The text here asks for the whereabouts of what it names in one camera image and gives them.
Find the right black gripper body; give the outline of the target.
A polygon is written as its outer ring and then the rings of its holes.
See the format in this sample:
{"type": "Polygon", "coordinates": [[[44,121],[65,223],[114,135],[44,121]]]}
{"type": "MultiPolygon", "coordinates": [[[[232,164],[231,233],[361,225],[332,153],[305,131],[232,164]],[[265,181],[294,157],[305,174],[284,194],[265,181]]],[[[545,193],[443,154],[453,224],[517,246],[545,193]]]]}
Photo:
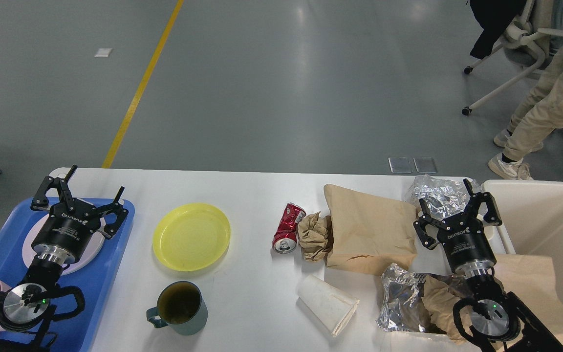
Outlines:
{"type": "Polygon", "coordinates": [[[497,263],[482,221],[476,216],[462,219],[461,215],[453,215],[444,222],[445,229],[439,229],[436,238],[453,273],[465,274],[472,266],[489,269],[497,263]]]}

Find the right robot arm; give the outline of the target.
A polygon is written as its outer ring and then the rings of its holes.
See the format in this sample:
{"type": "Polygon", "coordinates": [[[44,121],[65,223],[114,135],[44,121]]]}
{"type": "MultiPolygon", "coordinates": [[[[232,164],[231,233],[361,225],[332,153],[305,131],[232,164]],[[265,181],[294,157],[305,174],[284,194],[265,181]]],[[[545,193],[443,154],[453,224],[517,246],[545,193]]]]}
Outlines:
{"type": "Polygon", "coordinates": [[[496,257],[484,232],[485,225],[502,225],[495,199],[489,192],[474,192],[463,181],[469,200],[463,211],[436,219],[424,198],[421,215],[413,226],[421,245],[432,250],[442,245],[453,274],[462,275],[472,292],[455,303],[453,320],[460,335],[483,352],[493,343],[506,352],[563,352],[563,344],[513,292],[505,292],[494,277],[496,257]]]}

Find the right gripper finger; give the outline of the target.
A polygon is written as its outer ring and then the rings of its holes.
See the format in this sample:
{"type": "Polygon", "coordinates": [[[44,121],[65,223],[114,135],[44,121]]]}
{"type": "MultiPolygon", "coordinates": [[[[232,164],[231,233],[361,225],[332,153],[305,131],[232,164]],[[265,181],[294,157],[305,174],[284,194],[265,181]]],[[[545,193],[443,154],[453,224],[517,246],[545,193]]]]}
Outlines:
{"type": "Polygon", "coordinates": [[[494,196],[489,192],[473,193],[472,183],[466,178],[463,179],[463,184],[469,194],[469,201],[462,212],[462,224],[478,220],[477,216],[479,215],[481,205],[485,203],[486,212],[483,214],[483,222],[491,226],[502,225],[502,219],[496,206],[494,196]]]}
{"type": "Polygon", "coordinates": [[[423,245],[426,249],[433,250],[436,245],[438,245],[438,241],[427,234],[426,227],[431,225],[436,229],[444,229],[444,222],[431,216],[431,212],[424,198],[419,199],[419,205],[422,213],[421,216],[413,223],[413,227],[416,230],[416,234],[421,242],[421,245],[423,245]]]}

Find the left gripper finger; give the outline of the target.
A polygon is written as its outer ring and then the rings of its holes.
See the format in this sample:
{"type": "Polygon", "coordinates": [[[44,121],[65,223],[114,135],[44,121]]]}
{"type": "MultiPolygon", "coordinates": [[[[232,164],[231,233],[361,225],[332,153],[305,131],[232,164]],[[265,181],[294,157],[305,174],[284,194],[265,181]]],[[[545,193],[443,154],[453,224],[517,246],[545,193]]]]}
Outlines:
{"type": "Polygon", "coordinates": [[[128,210],[119,203],[120,198],[125,191],[125,187],[121,186],[111,203],[101,205],[99,207],[91,207],[90,210],[84,211],[85,225],[91,230],[92,233],[100,232],[105,239],[112,239],[118,232],[121,225],[128,217],[128,210]],[[105,216],[114,214],[116,219],[112,223],[106,223],[101,227],[101,219],[105,216]]]}
{"type": "Polygon", "coordinates": [[[74,212],[76,210],[75,200],[68,186],[68,182],[76,172],[77,168],[78,165],[72,165],[64,178],[45,176],[36,193],[34,194],[33,200],[31,202],[31,210],[49,210],[50,203],[47,198],[47,191],[50,189],[55,189],[58,193],[60,202],[63,202],[65,204],[65,211],[74,212]]]}

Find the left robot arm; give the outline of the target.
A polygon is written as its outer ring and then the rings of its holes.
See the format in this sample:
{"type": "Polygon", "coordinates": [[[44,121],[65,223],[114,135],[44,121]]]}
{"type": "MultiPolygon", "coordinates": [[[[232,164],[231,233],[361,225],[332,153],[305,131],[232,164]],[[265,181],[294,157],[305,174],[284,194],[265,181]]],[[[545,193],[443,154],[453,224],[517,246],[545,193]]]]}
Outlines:
{"type": "Polygon", "coordinates": [[[131,232],[121,199],[74,198],[45,176],[0,231],[0,352],[79,352],[92,342],[131,232]]]}

